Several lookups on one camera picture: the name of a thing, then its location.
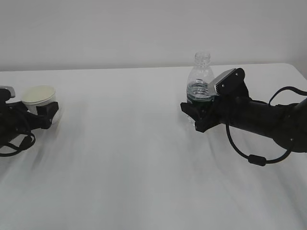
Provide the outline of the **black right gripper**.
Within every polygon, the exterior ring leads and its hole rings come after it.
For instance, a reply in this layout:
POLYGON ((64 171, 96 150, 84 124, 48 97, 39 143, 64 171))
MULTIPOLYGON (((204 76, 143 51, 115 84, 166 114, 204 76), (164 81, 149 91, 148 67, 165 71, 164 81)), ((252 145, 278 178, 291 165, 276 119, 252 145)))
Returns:
POLYGON ((228 96, 217 96, 207 102, 182 102, 180 108, 198 132, 206 132, 219 124, 225 124, 226 131, 230 132, 230 97, 228 96))

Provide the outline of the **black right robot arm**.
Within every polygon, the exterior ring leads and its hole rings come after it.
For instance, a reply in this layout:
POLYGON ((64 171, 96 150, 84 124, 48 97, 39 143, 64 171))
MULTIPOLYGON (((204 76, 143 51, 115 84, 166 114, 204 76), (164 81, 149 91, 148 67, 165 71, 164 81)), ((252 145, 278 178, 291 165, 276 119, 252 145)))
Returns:
POLYGON ((181 103, 196 130, 205 132, 219 124, 228 124, 265 136, 284 149, 307 151, 307 101, 289 105, 271 105, 252 100, 244 82, 242 68, 229 69, 209 84, 210 102, 181 103))

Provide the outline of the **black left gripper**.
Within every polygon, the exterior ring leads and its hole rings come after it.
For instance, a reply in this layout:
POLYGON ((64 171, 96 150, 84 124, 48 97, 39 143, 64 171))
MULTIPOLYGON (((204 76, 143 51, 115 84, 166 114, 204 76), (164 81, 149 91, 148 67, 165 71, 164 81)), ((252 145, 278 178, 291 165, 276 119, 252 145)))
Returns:
POLYGON ((36 129, 49 129, 59 110, 58 102, 37 106, 37 115, 28 111, 22 102, 7 104, 7 134, 30 134, 36 129))

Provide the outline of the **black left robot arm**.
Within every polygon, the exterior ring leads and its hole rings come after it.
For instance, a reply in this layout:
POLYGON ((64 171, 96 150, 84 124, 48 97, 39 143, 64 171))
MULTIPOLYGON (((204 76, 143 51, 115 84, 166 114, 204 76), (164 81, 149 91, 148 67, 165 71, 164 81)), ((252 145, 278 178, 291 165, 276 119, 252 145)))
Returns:
POLYGON ((0 90, 0 146, 15 150, 14 153, 26 150, 34 145, 36 129, 49 129, 53 117, 59 109, 57 102, 38 106, 37 114, 28 112, 21 102, 7 103, 12 98, 7 89, 0 90))

